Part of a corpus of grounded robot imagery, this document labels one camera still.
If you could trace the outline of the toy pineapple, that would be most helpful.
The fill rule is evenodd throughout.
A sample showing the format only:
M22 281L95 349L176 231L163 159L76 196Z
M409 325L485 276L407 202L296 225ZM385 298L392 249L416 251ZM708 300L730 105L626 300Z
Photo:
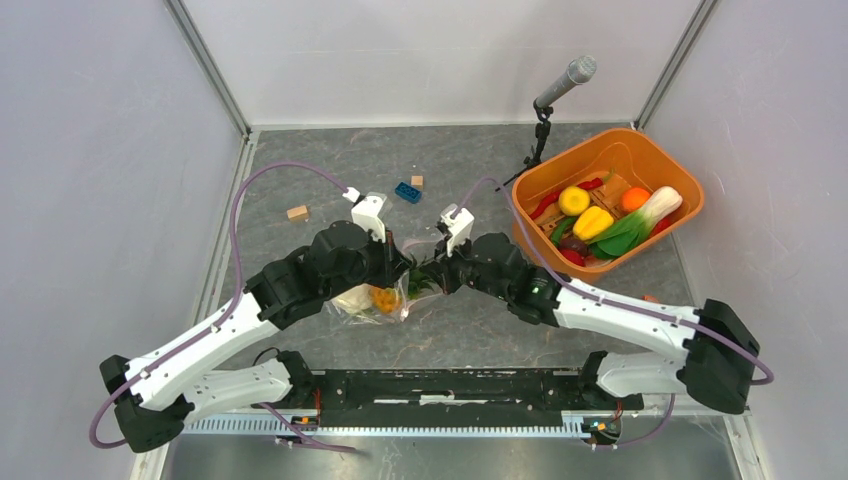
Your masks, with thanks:
M399 314L413 301L436 292L436 283L418 268L405 273L394 286L385 288L371 286L374 307L383 314Z

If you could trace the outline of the toy cauliflower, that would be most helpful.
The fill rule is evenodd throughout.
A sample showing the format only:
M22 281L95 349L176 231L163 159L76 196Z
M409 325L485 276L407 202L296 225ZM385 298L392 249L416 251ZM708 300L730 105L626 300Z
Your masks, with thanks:
M349 315L357 315L373 307L371 286L358 285L331 300L331 304L339 311Z

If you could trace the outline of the yellow toy banana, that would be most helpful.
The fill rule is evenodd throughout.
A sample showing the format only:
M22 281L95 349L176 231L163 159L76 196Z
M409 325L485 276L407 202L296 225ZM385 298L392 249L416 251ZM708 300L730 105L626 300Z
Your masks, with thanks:
M579 240L589 243L615 222L615 218L605 209L591 206L576 220L572 232Z

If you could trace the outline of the clear pink-dotted zip bag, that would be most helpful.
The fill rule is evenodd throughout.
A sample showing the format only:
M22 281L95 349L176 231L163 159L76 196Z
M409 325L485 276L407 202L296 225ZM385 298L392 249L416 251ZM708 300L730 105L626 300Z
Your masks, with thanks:
M421 267L433 260L439 240L435 235L405 240L400 253L410 268L389 287L362 284L334 297L325 307L346 325L402 323L410 316L426 314L429 306L443 296L443 289Z

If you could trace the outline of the toy lemon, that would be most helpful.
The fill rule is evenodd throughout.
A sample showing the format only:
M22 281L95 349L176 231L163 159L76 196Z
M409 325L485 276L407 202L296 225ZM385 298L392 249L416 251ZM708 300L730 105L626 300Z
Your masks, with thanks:
M557 205L564 215L579 216L590 207L591 197L586 190L578 186L569 186L560 193Z

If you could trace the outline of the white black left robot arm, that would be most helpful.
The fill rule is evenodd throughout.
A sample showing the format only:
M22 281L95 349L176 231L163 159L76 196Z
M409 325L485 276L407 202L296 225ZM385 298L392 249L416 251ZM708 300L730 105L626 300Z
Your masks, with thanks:
M218 367L355 287L394 285L411 265L390 233L375 240L360 226L337 221L311 244L267 264L218 312L177 339L134 359L107 358L100 372L123 435L118 443L143 453L209 415L281 400L306 405L314 381L295 353L236 371Z

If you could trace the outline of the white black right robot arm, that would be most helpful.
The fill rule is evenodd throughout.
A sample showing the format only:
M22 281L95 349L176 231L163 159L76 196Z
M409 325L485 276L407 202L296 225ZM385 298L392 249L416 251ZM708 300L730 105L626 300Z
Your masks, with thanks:
M529 263L501 233L448 249L439 246L428 274L447 294L462 286L504 301L525 323L602 334L642 347L637 354L595 352L577 382L580 400L602 408L643 394L686 394L712 410L742 413L750 389L772 381L760 345L726 303L701 307L652 303L589 285Z

